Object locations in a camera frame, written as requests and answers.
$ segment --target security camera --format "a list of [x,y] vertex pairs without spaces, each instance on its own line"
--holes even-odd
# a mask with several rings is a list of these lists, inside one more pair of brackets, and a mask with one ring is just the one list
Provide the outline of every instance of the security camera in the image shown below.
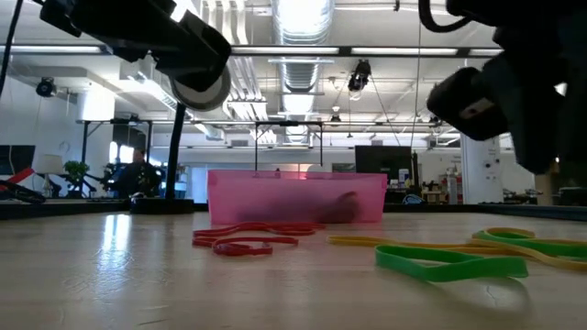
[[53,97],[57,94],[57,87],[53,83],[53,78],[41,78],[37,85],[37,95],[41,97]]

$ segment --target yellow rubber band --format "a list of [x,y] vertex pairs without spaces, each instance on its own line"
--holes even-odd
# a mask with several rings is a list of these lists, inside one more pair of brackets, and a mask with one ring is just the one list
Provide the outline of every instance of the yellow rubber band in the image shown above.
[[531,243],[543,243],[543,244],[551,244],[551,245],[567,245],[570,248],[573,246],[585,248],[587,247],[587,242],[585,241],[577,241],[577,240],[570,240],[570,239],[542,239],[542,238],[534,238],[536,234],[531,231],[527,231],[524,229],[517,229],[517,228],[489,228],[479,233],[473,235],[473,239],[469,240],[470,244],[488,248],[500,248],[500,249],[507,249],[509,251],[513,251],[518,253],[519,255],[523,255],[526,257],[530,257],[536,260],[539,260],[547,265],[564,269],[564,270],[578,270],[578,271],[586,271],[587,270],[587,261],[578,261],[578,260],[571,260],[567,258],[559,258],[555,256],[550,256],[545,254],[541,251],[530,247],[522,247],[516,244],[509,244],[502,241],[497,240],[489,240],[489,239],[480,239],[480,233],[485,232],[491,235],[495,234],[518,234],[521,236],[526,236],[524,241],[531,242]]
[[[499,235],[516,235],[520,236],[519,241],[513,238],[500,240]],[[569,240],[569,239],[541,239],[536,238],[536,234],[524,229],[517,228],[489,228],[473,235],[473,238],[466,244],[429,244],[416,242],[402,242],[390,238],[370,237],[370,236],[329,236],[327,242],[333,245],[342,246],[361,246],[376,247],[379,245],[413,247],[413,248],[438,248],[448,251],[456,251],[470,254],[482,255],[506,255],[506,256],[525,256],[541,261],[547,265],[565,269],[565,270],[587,270],[587,255],[585,261],[572,260],[568,258],[558,258],[541,252],[534,248],[527,247],[533,243],[552,245],[558,249],[587,249],[587,242]]]
[[341,246],[355,246],[355,247],[369,247],[374,248],[378,245],[390,245],[400,247],[412,248],[440,248],[447,251],[455,251],[461,253],[483,254],[483,255],[499,255],[499,256],[519,256],[520,254],[509,249],[484,247],[474,244],[432,244],[432,243],[416,243],[416,242],[402,242],[389,238],[371,237],[371,236],[329,236],[327,243]]

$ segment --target person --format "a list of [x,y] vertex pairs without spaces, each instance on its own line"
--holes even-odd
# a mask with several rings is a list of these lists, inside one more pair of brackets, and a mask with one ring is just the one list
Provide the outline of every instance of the person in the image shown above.
[[161,177],[155,168],[145,161],[145,150],[135,149],[132,162],[120,173],[120,177],[109,188],[118,191],[118,195],[130,196],[134,193],[144,193],[150,197],[158,194]]

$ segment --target wooden table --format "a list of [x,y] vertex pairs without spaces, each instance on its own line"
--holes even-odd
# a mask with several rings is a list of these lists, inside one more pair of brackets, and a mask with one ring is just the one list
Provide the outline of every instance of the wooden table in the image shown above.
[[462,242],[516,226],[587,239],[579,222],[490,214],[387,214],[220,258],[191,246],[207,214],[89,214],[0,222],[0,329],[584,329],[587,274],[528,262],[517,280],[428,284],[373,266],[368,247],[327,235]]

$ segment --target plastic bin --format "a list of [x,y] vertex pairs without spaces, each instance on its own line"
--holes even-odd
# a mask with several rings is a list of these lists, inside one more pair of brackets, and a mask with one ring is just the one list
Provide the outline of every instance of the plastic bin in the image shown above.
[[385,174],[210,170],[212,224],[241,222],[378,223]]

